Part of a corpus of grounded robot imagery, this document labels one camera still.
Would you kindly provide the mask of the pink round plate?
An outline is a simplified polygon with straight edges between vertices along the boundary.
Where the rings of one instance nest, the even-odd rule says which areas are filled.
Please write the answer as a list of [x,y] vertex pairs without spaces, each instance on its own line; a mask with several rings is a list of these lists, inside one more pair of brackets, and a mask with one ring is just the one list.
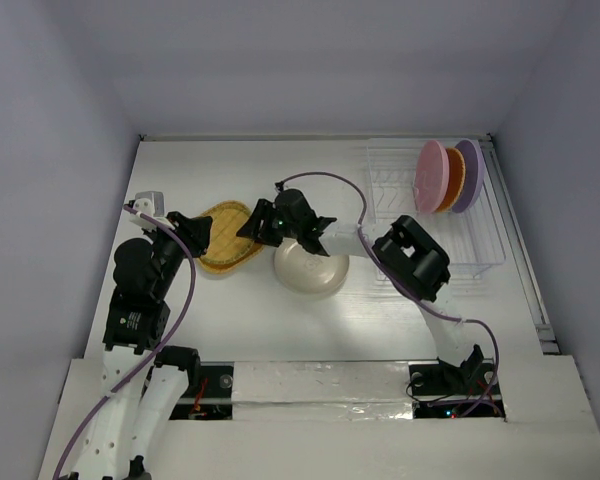
[[430,214],[442,204],[449,183],[449,159],[445,147],[429,140],[421,149],[416,164],[414,196],[417,211]]

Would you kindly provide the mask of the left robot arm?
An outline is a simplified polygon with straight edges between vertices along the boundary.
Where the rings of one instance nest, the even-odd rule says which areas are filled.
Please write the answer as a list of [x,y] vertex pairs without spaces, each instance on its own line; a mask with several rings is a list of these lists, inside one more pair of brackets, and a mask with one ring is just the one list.
[[114,252],[102,397],[64,448],[56,479],[150,478],[151,453],[176,403],[201,387],[198,351],[169,342],[182,321],[169,319],[166,295],[182,262],[193,263],[207,252],[212,219],[124,209],[145,235]]

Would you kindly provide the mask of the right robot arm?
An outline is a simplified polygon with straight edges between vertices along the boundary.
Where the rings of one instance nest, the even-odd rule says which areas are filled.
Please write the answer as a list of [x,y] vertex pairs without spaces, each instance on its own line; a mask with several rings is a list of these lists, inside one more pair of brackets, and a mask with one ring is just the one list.
[[439,378],[451,394],[478,395],[484,354],[465,332],[448,288],[450,259],[443,248],[412,217],[402,215],[387,232],[368,240],[363,225],[319,216],[298,189],[260,199],[236,235],[257,244],[278,247],[295,240],[314,256],[356,256],[370,259],[396,290],[420,310],[436,347]]

